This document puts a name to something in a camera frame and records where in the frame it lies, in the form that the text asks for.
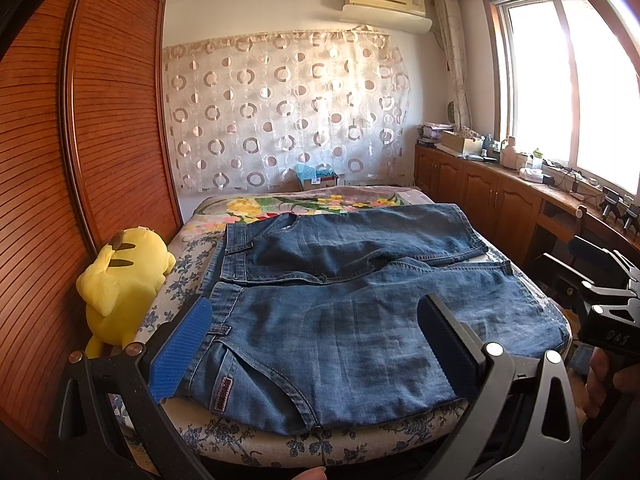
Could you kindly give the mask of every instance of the wooden louvered door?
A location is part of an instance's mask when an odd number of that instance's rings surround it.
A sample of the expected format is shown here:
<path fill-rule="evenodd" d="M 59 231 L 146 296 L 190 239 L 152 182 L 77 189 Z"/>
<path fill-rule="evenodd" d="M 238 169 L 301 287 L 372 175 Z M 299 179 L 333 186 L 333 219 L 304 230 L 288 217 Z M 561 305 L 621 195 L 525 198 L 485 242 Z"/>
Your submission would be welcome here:
<path fill-rule="evenodd" d="M 37 449 L 66 356 L 90 335 L 74 282 L 92 256 L 58 130 L 72 1 L 45 0 L 0 62 L 0 418 Z"/>
<path fill-rule="evenodd" d="M 45 0 L 0 59 L 0 421 L 43 452 L 66 358 L 90 336 L 76 278 L 117 230 L 169 242 L 181 225 L 163 13 L 164 0 Z"/>
<path fill-rule="evenodd" d="M 119 229 L 169 242 L 180 227 L 157 79 L 163 17 L 164 0 L 79 0 L 71 23 L 68 134 L 97 248 Z"/>

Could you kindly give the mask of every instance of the air conditioner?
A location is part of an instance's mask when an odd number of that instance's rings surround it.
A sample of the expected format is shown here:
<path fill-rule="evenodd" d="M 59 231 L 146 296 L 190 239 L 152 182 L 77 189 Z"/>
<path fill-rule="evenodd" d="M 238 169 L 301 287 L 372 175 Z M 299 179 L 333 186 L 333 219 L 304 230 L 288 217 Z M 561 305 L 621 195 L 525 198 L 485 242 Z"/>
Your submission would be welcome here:
<path fill-rule="evenodd" d="M 341 22 L 425 34 L 431 28 L 424 0 L 344 0 Z"/>

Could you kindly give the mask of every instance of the pikachu plush toy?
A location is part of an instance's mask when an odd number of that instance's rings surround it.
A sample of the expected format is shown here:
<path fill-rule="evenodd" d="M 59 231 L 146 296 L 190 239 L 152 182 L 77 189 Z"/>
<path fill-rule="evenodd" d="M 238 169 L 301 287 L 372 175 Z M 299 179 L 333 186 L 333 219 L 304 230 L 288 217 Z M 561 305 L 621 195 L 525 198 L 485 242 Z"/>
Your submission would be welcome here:
<path fill-rule="evenodd" d="M 94 334 L 87 357 L 100 357 L 104 343 L 124 348 L 134 340 L 174 265 L 162 238 L 146 227 L 119 231 L 102 248 L 76 281 Z"/>

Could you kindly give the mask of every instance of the sheer curtain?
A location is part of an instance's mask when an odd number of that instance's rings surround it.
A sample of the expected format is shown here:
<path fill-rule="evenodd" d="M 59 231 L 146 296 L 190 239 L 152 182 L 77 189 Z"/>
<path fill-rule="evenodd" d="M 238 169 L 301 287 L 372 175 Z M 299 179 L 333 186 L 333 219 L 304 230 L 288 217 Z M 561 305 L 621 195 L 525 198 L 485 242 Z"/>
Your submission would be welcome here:
<path fill-rule="evenodd" d="M 447 55 L 449 74 L 453 85 L 453 105 L 456 126 L 471 127 L 471 114 L 466 100 L 465 34 L 458 0 L 434 0 L 442 43 Z"/>
<path fill-rule="evenodd" d="M 176 183 L 187 190 L 290 188 L 300 163 L 358 183 L 392 180 L 406 166 L 409 78 L 386 34 L 304 30 L 180 44 L 164 50 L 164 88 Z"/>

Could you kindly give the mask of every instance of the blue floral bed sheet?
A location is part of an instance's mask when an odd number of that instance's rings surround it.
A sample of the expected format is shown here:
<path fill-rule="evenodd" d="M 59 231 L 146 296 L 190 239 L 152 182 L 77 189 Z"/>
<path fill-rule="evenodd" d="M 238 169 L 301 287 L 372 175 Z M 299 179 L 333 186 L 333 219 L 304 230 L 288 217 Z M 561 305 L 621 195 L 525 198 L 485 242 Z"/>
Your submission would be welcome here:
<path fill-rule="evenodd" d="M 233 204 L 233 200 L 242 202 L 242 211 L 238 211 L 239 203 Z M 271 216 L 274 211 L 276 214 L 291 210 L 299 214 L 340 213 L 353 210 L 353 207 L 414 203 L 431 203 L 431 200 L 418 190 L 397 187 L 334 187 L 287 195 L 207 199 L 196 209 L 194 216 L 170 244 L 174 254 L 180 256 L 177 257 L 172 273 L 167 277 L 140 327 L 138 341 L 146 342 L 160 324 L 173 319 L 183 300 L 194 292 L 201 273 L 222 236 L 225 223 L 230 221 L 229 216 L 239 217 L 231 221 L 255 221 L 254 219 L 260 219 L 261 215 Z M 249 211 L 253 216 L 243 217 L 238 214 Z M 490 248 L 488 253 L 473 258 L 472 261 L 507 259 L 490 243 L 487 245 Z M 564 320 L 556 304 L 521 270 L 514 266 L 514 272 L 540 302 L 548 316 Z M 564 322 L 567 333 L 570 334 L 568 322 Z M 154 472 L 120 397 L 112 396 L 112 404 L 136 461 Z M 184 399 L 165 399 L 161 405 L 188 446 L 199 455 L 223 462 L 258 467 L 314 467 L 364 462 L 435 440 L 451 432 L 467 403 L 464 400 L 455 401 L 430 412 L 379 426 L 320 430 L 299 436 L 281 436 L 257 431 L 222 416 L 213 415 Z"/>

